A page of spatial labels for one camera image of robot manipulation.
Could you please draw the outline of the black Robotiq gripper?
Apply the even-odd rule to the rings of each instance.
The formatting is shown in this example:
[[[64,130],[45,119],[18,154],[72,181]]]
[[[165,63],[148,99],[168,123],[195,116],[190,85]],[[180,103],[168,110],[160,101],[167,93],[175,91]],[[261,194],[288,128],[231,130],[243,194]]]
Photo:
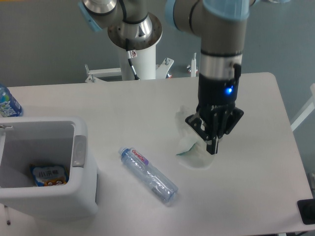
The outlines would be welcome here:
[[[186,117],[185,122],[206,143],[206,151],[210,154],[218,153],[219,140],[224,134],[228,135],[244,115],[244,111],[235,105],[238,85],[238,76],[215,80],[199,75],[197,113]]]

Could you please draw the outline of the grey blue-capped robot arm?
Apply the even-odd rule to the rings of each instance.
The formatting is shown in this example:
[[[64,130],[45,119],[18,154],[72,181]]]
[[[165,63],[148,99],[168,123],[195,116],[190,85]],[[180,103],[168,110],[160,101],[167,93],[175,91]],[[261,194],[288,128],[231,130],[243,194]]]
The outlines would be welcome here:
[[[167,22],[201,39],[196,112],[186,123],[210,154],[243,115],[235,106],[251,0],[168,0]],[[159,19],[145,0],[81,0],[79,9],[93,31],[107,30],[120,49],[124,80],[156,78],[156,57],[144,56],[162,36]]]

